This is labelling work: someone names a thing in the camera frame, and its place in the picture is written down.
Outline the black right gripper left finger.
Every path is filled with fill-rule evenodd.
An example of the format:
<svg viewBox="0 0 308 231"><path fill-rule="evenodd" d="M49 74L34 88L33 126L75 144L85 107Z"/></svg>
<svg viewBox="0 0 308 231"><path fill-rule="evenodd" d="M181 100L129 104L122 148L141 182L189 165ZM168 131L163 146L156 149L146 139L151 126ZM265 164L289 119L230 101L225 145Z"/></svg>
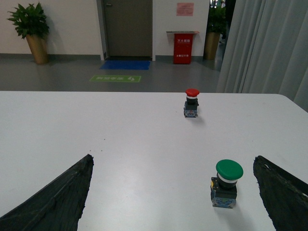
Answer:
<svg viewBox="0 0 308 231"><path fill-rule="evenodd" d="M0 218L2 231L76 231L90 189L88 154L25 202Z"/></svg>

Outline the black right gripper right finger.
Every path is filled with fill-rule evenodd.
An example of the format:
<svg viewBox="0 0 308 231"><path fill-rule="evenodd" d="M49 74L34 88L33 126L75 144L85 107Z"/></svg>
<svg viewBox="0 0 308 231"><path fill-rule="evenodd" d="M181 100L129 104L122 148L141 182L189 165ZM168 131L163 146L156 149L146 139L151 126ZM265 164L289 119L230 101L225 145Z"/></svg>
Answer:
<svg viewBox="0 0 308 231"><path fill-rule="evenodd" d="M254 160L253 173L275 230L306 231L308 184L260 155Z"/></svg>

